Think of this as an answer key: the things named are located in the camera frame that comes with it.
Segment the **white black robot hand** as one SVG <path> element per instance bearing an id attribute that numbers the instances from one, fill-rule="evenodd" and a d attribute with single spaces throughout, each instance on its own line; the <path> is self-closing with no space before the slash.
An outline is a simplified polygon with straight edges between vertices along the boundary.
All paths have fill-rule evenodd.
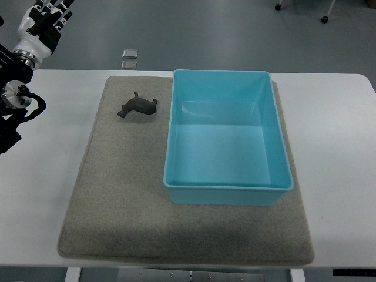
<path id="1" fill-rule="evenodd" d="M 26 55 L 41 63 L 51 56 L 61 37 L 61 31 L 67 24 L 72 12 L 73 1 L 35 1 L 26 10 L 18 28 L 19 42 L 13 53 Z"/>

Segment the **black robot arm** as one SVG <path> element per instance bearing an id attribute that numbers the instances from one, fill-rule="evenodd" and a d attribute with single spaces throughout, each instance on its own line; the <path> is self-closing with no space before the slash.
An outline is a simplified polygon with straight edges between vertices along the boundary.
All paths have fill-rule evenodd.
<path id="1" fill-rule="evenodd" d="M 43 56 L 50 54 L 38 37 L 26 33 L 34 23 L 34 19 L 25 15 L 18 28 L 20 42 L 15 49 L 10 51 L 1 46 L 1 153 L 21 140 L 17 132 L 20 124 L 46 109 L 46 102 L 27 87 Z"/>

